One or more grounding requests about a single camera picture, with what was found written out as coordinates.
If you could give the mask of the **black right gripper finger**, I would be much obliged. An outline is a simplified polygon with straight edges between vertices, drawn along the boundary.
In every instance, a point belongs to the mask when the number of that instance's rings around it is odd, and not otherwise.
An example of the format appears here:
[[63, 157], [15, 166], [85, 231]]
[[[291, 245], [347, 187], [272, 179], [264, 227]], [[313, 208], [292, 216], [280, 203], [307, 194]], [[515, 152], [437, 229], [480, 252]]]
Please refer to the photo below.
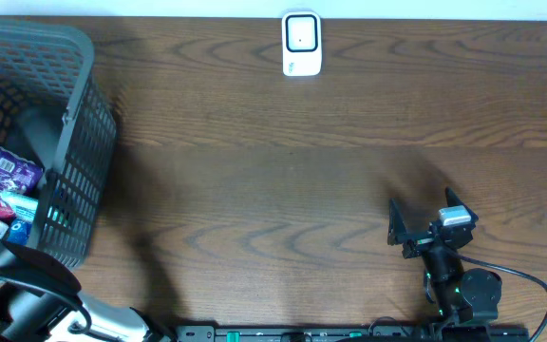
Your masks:
[[469, 208], [469, 206], [459, 198], [451, 187], [447, 186], [444, 189], [444, 194], [448, 207], [462, 206], [469, 214], [473, 214], [473, 211]]
[[390, 246], [403, 244], [406, 240], [406, 226], [400, 212], [399, 206], [395, 199], [390, 199], [389, 207], [389, 223], [387, 244]]

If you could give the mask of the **teal wipes packet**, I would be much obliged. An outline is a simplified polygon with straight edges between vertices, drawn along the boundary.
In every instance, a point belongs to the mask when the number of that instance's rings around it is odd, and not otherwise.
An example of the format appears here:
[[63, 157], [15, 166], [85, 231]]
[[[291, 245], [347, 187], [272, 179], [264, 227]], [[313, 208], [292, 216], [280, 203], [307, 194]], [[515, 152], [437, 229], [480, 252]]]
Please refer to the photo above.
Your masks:
[[13, 212], [17, 219], [33, 223], [38, 208], [37, 199], [10, 191], [3, 191], [0, 192], [0, 201]]

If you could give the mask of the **blue cookie packet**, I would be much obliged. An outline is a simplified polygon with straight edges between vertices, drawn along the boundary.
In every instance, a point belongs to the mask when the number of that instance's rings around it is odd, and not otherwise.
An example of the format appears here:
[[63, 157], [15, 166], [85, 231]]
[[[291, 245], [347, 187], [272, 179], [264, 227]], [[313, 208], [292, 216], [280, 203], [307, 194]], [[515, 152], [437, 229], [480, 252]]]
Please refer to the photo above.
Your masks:
[[32, 224], [30, 222], [17, 218], [9, 227], [6, 241], [25, 246], [28, 243], [31, 228]]

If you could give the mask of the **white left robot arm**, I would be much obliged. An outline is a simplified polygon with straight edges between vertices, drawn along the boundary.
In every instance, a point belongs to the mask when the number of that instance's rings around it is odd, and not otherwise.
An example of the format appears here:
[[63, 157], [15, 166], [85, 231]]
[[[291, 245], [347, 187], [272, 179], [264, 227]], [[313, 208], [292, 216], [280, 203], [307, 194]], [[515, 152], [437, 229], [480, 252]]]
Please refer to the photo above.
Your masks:
[[0, 239], [0, 341], [176, 341], [132, 308], [82, 292], [54, 257]]

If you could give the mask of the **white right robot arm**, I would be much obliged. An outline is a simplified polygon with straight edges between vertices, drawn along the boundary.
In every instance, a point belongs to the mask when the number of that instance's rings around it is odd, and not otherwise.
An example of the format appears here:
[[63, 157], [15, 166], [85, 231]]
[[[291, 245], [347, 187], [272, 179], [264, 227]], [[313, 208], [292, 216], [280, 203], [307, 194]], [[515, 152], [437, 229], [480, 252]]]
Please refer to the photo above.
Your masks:
[[465, 270], [458, 250], [472, 239], [479, 217], [445, 189], [446, 206], [422, 232], [410, 233], [400, 207], [389, 202], [387, 243], [403, 247], [403, 258], [419, 257], [425, 266], [426, 286], [434, 293], [442, 316], [458, 325], [477, 325], [499, 317], [501, 279], [483, 268]]

